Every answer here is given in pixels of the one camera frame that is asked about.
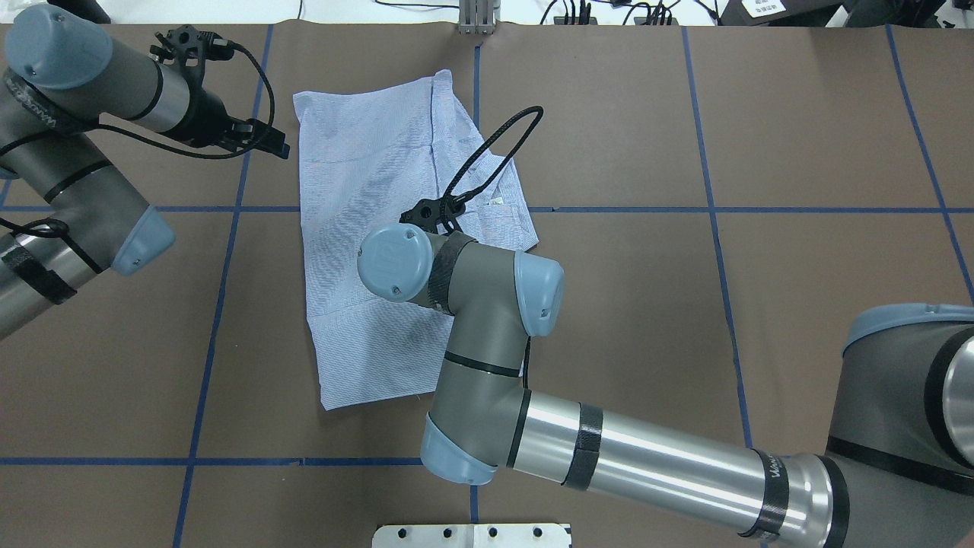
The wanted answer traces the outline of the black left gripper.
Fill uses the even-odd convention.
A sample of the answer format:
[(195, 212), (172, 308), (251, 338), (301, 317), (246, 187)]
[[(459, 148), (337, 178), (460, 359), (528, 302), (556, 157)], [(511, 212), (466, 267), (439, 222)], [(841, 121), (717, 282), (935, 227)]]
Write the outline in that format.
[(283, 132), (274, 127), (277, 108), (270, 107), (268, 120), (257, 118), (239, 120), (226, 114), (223, 107), (206, 109), (210, 125), (215, 127), (212, 145), (228, 151), (226, 154), (206, 154), (208, 160), (225, 160), (243, 156), (250, 151), (264, 151), (288, 160), (290, 145)]

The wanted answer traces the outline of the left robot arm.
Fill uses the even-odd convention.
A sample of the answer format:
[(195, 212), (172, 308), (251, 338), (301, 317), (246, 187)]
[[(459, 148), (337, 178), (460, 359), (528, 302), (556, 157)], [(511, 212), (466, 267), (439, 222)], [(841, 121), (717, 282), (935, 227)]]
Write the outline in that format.
[(256, 56), (222, 35), (182, 25), (140, 53), (56, 5), (21, 11), (4, 37), (2, 177), (24, 180), (51, 208), (38, 221), (3, 221), (3, 337), (77, 294), (108, 269), (129, 276), (173, 246), (156, 207), (88, 138), (114, 132), (188, 158), (222, 161), (253, 150), (289, 156), (267, 120), (230, 116), (205, 89), (208, 62)]

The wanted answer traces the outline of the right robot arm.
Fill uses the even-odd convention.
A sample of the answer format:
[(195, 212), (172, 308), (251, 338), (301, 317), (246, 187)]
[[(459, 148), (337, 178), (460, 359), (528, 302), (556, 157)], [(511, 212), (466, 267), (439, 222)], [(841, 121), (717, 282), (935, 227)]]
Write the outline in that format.
[(554, 260), (390, 223), (363, 239), (373, 294), (452, 316), (421, 461), (483, 485), (501, 466), (792, 547), (953, 547), (972, 530), (972, 308), (860, 314), (826, 450), (779, 457), (529, 388), (530, 339), (564, 292)]

